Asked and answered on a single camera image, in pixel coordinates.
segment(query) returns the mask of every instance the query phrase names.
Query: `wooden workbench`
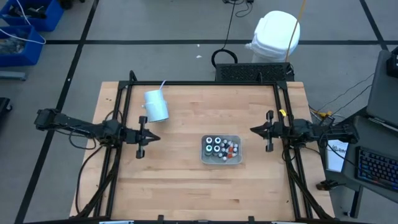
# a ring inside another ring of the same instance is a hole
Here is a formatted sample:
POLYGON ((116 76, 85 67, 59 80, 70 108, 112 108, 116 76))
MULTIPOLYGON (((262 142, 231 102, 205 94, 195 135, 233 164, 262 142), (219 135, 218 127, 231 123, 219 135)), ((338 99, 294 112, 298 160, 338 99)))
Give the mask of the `wooden workbench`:
MULTIPOLYGON (((116 82, 102 84, 94 123, 100 123, 113 110, 117 86, 116 82)), ((295 118, 310 120, 303 83, 288 86, 295 118)), ((138 117, 146 113, 141 107, 143 94, 157 88, 133 87, 127 127, 139 129, 138 117)), ((123 146, 112 219, 156 220, 164 215, 166 220, 247 220, 253 215, 258 221, 294 220, 282 143, 276 139, 274 152, 266 153, 267 141, 249 130, 265 122, 268 110, 276 111, 271 86, 166 85, 163 90, 170 119, 146 125, 162 139, 145 147, 145 158, 135 158, 136 145, 123 146), (200 148, 205 134, 238 135, 243 142, 243 162, 238 166, 203 164, 200 148)), ((315 143, 307 146, 317 149, 315 143)), ((98 188, 104 152, 95 155, 83 171, 80 208, 98 188)), ((315 188, 325 180, 320 156, 303 149, 302 160, 309 191, 334 216, 329 193, 315 188)), ((302 195, 297 190, 305 217, 302 195)))

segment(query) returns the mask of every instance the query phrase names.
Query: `blue crate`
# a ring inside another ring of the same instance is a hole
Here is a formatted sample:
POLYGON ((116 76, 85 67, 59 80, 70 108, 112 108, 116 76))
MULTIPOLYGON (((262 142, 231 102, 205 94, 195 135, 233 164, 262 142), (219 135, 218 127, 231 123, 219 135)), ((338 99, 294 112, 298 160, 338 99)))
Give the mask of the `blue crate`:
MULTIPOLYGON (((43 42, 43 38, 41 38, 32 26, 10 26, 0 27, 0 29, 11 35, 29 34, 29 40, 43 42)), ((9 36, 0 32, 0 39, 5 38, 9 38, 9 36)), ((35 65, 39 60, 42 48, 42 44, 26 42, 24 50, 19 54, 0 54, 0 67, 35 65)))
MULTIPOLYGON (((27 2, 34 2, 37 4, 43 4, 47 7, 45 14, 46 19, 38 18, 27 18, 32 26, 35 27, 37 31, 53 31, 61 19, 63 14, 63 9, 57 0, 19 0, 22 6, 27 2)), ((6 5, 0 11, 0 18, 4 19, 10 26, 23 26, 28 25, 23 17, 10 17, 7 16, 11 6, 19 7, 16 0, 8 0, 6 5)))

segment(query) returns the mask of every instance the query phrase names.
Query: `grey floor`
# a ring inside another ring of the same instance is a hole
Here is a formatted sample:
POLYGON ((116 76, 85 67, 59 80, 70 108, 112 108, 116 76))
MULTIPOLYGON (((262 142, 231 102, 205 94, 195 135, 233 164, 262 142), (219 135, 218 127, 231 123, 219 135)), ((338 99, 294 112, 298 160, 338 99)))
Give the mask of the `grey floor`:
MULTIPOLYGON (((367 0, 384 40, 398 40, 396 0, 367 0)), ((256 0, 250 15, 233 19, 230 39, 248 40, 260 17, 273 10, 298 15, 301 1, 256 0)), ((52 33, 43 33, 50 42, 33 67, 2 70, 23 71, 28 80, 0 80, 0 96, 9 97, 14 110, 0 133, 0 217, 12 223, 42 148, 45 133, 35 130, 36 111, 54 108, 60 97, 78 41, 93 0, 66 11, 52 33)), ((222 40, 228 28, 232 5, 221 0, 100 0, 87 40, 222 40)), ((237 10, 244 5, 236 6, 237 10)), ((358 0, 308 0, 300 22, 301 40, 377 40, 358 0)), ((125 80, 134 70, 139 80, 214 80, 210 57, 220 44, 84 45, 63 107, 70 116, 91 121, 103 81, 125 80)), ((380 45, 300 44, 290 58, 297 81, 304 82, 307 98, 314 108, 344 92, 374 72, 380 45)), ((395 45, 388 45, 392 50, 395 45)), ((239 62, 250 62, 252 53, 243 44, 227 45, 239 62)), ((218 63, 232 63, 226 55, 218 63)), ((326 110, 337 110, 361 92, 360 84, 326 110)), ((366 105, 369 91, 342 109, 349 116, 366 105)), ((75 191, 83 151, 72 148, 56 134, 50 145, 43 172, 25 222, 67 218, 75 191)), ((336 216, 354 222, 395 223, 398 205, 365 191, 359 218, 343 216, 351 206, 353 192, 339 187, 331 192, 336 216)))

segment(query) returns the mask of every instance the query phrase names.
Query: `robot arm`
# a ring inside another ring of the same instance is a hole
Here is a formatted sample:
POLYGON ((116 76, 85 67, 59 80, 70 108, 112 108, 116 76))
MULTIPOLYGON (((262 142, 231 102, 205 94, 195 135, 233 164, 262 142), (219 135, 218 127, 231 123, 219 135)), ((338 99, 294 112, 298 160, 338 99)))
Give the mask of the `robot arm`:
POLYGON ((139 117, 140 130, 133 130, 125 127, 116 119, 103 121, 101 124, 92 124, 71 118, 55 109, 38 110, 37 114, 34 124, 41 131, 63 129, 84 135, 87 138, 94 138, 106 147, 115 147, 123 142, 138 144, 137 159, 142 159, 145 156, 144 146, 152 141, 160 140, 160 137, 145 129, 147 122, 145 116, 139 117))
POLYGON ((272 123, 274 112, 267 112, 267 122, 250 130, 263 139, 268 139, 267 152, 272 152, 272 138, 282 138, 290 141, 293 146, 305 145, 312 141, 328 141, 338 139, 343 142, 357 143, 358 134, 351 124, 336 124, 319 126, 305 119, 293 120, 292 126, 284 126, 281 122, 272 123))

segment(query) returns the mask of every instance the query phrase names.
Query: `black keyboard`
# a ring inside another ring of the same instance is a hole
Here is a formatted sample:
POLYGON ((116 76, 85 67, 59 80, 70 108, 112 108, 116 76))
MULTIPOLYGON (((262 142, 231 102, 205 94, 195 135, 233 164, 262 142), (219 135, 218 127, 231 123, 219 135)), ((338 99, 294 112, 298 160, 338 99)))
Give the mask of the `black keyboard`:
POLYGON ((381 156, 365 147, 357 148, 355 177, 398 192, 398 160, 381 156))

